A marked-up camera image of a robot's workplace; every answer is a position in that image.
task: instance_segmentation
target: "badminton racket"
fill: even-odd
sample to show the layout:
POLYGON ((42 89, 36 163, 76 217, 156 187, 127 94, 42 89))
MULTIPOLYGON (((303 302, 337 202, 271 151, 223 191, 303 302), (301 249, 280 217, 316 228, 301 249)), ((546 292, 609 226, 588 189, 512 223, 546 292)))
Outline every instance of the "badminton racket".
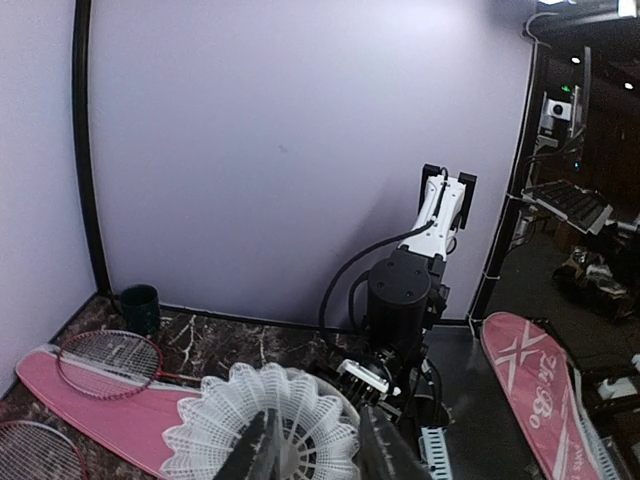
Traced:
POLYGON ((58 351, 58 371, 76 390, 100 400, 131 397, 159 377, 200 382, 162 371, 162 353, 135 333, 96 330, 67 340, 58 351))
POLYGON ((47 425, 27 420, 0 424, 0 480, 86 480, 82 454, 47 425))

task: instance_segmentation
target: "robotic arm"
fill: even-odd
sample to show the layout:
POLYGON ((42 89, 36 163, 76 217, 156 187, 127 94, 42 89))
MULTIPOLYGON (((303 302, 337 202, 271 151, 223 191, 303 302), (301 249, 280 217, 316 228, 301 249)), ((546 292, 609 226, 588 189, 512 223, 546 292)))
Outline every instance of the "robotic arm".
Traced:
POLYGON ((356 407, 376 405, 388 395, 400 394, 397 386, 408 385, 411 370, 422 367, 426 331, 441 318, 447 305, 449 288, 442 277, 447 255, 455 249, 455 235, 466 226, 475 181, 472 175, 462 173, 455 179, 446 169, 425 165, 414 228, 376 244, 400 242, 388 258, 361 276, 367 281, 364 323, 371 353, 341 352, 346 360, 338 369, 337 382, 356 407))

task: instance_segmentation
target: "shuttlecock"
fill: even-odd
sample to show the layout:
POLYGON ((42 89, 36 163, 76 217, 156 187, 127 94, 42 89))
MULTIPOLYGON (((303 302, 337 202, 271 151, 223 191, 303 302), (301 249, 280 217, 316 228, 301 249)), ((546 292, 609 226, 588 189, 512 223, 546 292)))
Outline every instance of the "shuttlecock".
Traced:
POLYGON ((342 417, 343 400, 318 395, 314 377, 287 378, 271 363, 260 370, 236 363, 229 381, 205 377, 201 398, 178 402, 183 424, 164 432, 174 455, 162 464, 169 480, 211 480, 220 470, 255 415, 274 409, 279 416, 280 478, 351 480, 357 429, 342 417))

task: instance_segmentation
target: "keyboard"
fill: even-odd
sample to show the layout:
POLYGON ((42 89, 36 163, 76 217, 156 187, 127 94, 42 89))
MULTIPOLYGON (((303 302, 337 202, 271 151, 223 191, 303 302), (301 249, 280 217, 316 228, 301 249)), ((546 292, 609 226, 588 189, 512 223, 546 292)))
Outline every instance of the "keyboard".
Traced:
POLYGON ((522 191, 525 201, 535 203, 582 233, 600 233, 613 207, 596 192, 566 180, 536 185, 522 191))

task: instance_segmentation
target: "marble floor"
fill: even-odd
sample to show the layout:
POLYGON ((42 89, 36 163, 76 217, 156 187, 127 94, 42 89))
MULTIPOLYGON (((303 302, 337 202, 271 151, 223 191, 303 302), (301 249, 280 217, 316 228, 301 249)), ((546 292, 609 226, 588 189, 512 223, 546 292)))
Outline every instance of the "marble floor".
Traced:
MULTIPOLYGON (((54 343, 60 344, 81 332, 105 328, 123 329, 124 320, 106 299, 96 297, 54 343)), ((333 338, 338 344, 350 342, 340 335, 333 334, 333 338)), ((241 323, 174 311, 162 312, 162 327, 154 340, 164 355, 163 370, 196 377, 226 378, 229 367, 239 361, 254 367, 277 362, 285 367, 305 368, 315 358, 326 358, 327 353, 319 334, 313 330, 241 323)), ((66 424, 19 382, 0 403, 0 421, 18 419, 45 423, 73 440, 85 457, 90 480, 154 478, 66 424)))

